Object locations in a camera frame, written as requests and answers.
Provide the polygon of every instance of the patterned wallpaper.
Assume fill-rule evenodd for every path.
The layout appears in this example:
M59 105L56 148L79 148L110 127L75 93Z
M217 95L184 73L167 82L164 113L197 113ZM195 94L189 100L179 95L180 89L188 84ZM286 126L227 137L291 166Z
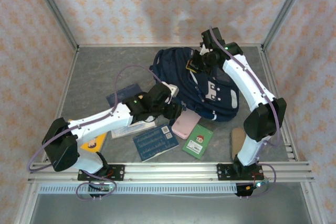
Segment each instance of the patterned wallpaper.
M79 44L198 43L209 25L261 43L285 0L55 0Z
M0 223L13 223L74 53L44 0L0 5Z
M336 0L297 0L269 49L300 156L336 223Z

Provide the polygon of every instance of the green booklet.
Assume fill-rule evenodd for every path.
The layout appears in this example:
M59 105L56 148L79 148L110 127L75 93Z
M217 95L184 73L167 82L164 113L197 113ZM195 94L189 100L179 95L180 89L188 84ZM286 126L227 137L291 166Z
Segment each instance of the green booklet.
M197 124L182 150L200 159L213 134L214 132Z

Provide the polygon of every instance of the white cable tray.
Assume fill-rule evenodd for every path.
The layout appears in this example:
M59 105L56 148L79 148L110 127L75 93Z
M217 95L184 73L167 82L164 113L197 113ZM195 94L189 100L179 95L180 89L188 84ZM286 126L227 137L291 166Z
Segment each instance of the white cable tray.
M41 184L39 194L75 194L78 185ZM87 185L78 190L79 194L101 193ZM233 194L237 193L235 183L215 184L119 184L114 194Z

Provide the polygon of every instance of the navy blue backpack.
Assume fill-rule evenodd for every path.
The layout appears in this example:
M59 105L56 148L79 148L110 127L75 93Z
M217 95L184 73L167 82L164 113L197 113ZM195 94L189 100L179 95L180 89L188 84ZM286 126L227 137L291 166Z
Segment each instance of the navy blue backpack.
M214 69L211 75L192 73L185 68L193 49L161 49L150 69L164 82L178 86L175 102L198 115L214 121L229 121L239 109L239 90L231 78L219 80Z

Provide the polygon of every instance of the blue booklet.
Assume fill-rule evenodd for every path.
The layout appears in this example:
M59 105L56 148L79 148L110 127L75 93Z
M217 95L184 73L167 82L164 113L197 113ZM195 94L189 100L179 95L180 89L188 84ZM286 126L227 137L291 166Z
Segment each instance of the blue booklet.
M141 93L142 90L139 84L132 84L117 91L118 102L122 102L123 99L132 97L136 94ZM106 97L107 102L109 103L110 107L114 106L114 93Z
M169 125L161 125L133 138L142 162L178 146Z

